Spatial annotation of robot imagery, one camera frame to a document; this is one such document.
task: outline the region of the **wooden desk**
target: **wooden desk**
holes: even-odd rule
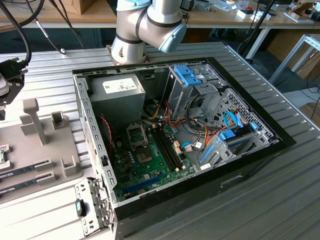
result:
[[[13,16],[18,20],[26,19],[30,13],[21,10],[11,3],[6,3]],[[253,44],[246,58],[252,59],[263,40],[271,29],[320,29],[320,22],[316,23],[296,23],[284,16],[284,11],[277,11],[278,15],[272,16],[270,20],[265,20],[262,25],[257,40]],[[115,28],[117,18],[106,0],[96,0],[82,15],[68,13],[69,19],[75,28]],[[44,28],[68,28],[62,17],[54,8],[44,7],[40,12],[39,20]],[[212,7],[211,12],[192,10],[189,12],[187,21],[188,28],[224,28],[224,29],[248,29],[251,25],[251,19],[242,19],[237,16],[235,11],[225,12],[216,7]],[[0,24],[8,23],[8,19],[0,11]],[[31,22],[25,28],[37,28],[35,22]]]
[[[36,9],[38,3],[38,1],[31,3],[33,9]],[[18,22],[30,16],[29,11],[16,7],[27,8],[25,4],[13,5],[5,2],[5,5]],[[75,28],[115,28],[117,22],[117,17],[106,0],[96,0],[82,15],[68,12],[68,17]],[[55,8],[43,6],[38,19],[45,28],[68,28],[68,25]],[[8,23],[8,19],[0,11],[0,24],[4,23]],[[38,25],[35,22],[25,26],[25,28],[37,27]]]

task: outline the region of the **desk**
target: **desk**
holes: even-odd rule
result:
[[[297,144],[278,156],[254,177],[228,191],[195,205],[127,240],[171,239],[319,239],[320,129],[286,100],[261,74],[234,50],[221,42],[181,44],[169,56],[147,46],[154,61],[214,57],[259,104],[285,128]],[[24,54],[0,55],[0,62]],[[83,177],[93,177],[77,110],[72,70],[111,66],[108,51],[101,49],[56,51],[32,55],[25,86],[7,106],[11,121],[18,124],[21,101],[41,99],[42,115],[59,109],[72,121],[71,129]],[[79,240],[83,238],[77,217],[73,185],[76,179],[0,204],[1,239]],[[112,240],[104,230],[92,240]]]
[[[19,21],[26,19],[30,14],[6,4],[13,16]],[[68,13],[70,21],[75,28],[115,28],[117,18],[106,0],[96,0],[82,15]],[[44,28],[68,28],[61,16],[54,8],[44,7],[39,15],[39,20]],[[236,15],[236,12],[225,12],[216,7],[212,7],[211,12],[192,10],[189,12],[187,21],[188,28],[223,28],[223,29],[248,29],[251,25],[251,19],[242,19]],[[0,11],[0,24],[8,23],[8,19]],[[31,22],[25,28],[37,28],[35,22]],[[320,29],[320,22],[313,23],[296,23],[284,16],[284,11],[279,10],[277,16],[272,16],[270,20],[265,20],[261,27],[258,38],[250,49],[247,59],[252,59],[259,49],[260,45],[266,38],[271,29]]]

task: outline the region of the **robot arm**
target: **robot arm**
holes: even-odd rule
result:
[[[119,64],[142,63],[145,43],[164,53],[175,50],[187,31],[180,5],[181,0],[118,0],[112,58]]]
[[[16,98],[25,85],[26,69],[19,59],[14,58],[0,62],[0,121],[5,120],[5,107]]]

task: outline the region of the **ram slot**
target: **ram slot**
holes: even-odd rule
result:
[[[182,163],[180,162],[179,158],[177,157],[176,153],[174,152],[173,148],[171,147],[165,133],[159,129],[156,128],[151,131],[151,134],[159,147],[159,150],[165,159],[169,170],[172,172],[176,168],[180,168],[182,166]]]

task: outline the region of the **aluminum table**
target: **aluminum table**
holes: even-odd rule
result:
[[[147,48],[151,60],[215,57],[220,64],[285,128],[297,144],[254,177],[128,239],[318,239],[320,233],[320,130],[262,75],[220,42],[181,44],[171,54]],[[24,57],[0,55],[0,61]],[[71,50],[67,55],[32,55],[25,86],[7,106],[0,127],[20,122],[22,100],[37,98],[38,115],[63,111],[71,120],[84,177],[90,165],[71,70],[110,66],[105,49]],[[81,178],[0,205],[1,239],[83,239],[73,185]],[[92,239],[110,240],[104,230]]]

